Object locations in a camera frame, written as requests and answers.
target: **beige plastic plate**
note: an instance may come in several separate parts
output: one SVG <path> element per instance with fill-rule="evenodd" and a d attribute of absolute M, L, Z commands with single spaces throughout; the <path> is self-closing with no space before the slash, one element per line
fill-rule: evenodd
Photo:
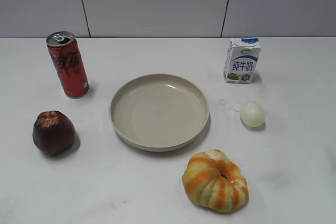
<path fill-rule="evenodd" d="M 130 81 L 110 104 L 116 133 L 132 146 L 152 152 L 181 148 L 205 127 L 209 105 L 191 82 L 168 74 Z"/>

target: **milk carton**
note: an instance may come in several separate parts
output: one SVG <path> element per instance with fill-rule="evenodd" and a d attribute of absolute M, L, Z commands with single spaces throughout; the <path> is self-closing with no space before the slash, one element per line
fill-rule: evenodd
<path fill-rule="evenodd" d="M 231 38 L 224 67 L 227 83 L 251 83 L 260 53 L 257 38 Z"/>

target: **apple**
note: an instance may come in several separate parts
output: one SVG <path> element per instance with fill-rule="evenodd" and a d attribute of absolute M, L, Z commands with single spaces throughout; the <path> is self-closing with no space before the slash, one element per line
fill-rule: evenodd
<path fill-rule="evenodd" d="M 47 156 L 53 157 L 70 149 L 75 138 L 74 125 L 59 111 L 42 112 L 34 123 L 34 144 Z"/>

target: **coca-cola can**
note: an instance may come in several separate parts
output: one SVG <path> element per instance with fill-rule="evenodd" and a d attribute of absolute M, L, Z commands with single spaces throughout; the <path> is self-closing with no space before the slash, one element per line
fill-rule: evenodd
<path fill-rule="evenodd" d="M 77 98 L 87 93 L 89 82 L 75 36 L 58 31 L 50 34 L 46 42 L 65 95 Z"/>

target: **peeled egg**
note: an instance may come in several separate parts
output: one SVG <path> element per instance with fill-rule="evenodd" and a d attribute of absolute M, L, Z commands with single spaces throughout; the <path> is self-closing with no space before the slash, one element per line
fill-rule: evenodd
<path fill-rule="evenodd" d="M 241 120 L 250 127 L 261 126 L 266 117 L 265 110 L 256 102 L 246 102 L 240 110 Z"/>

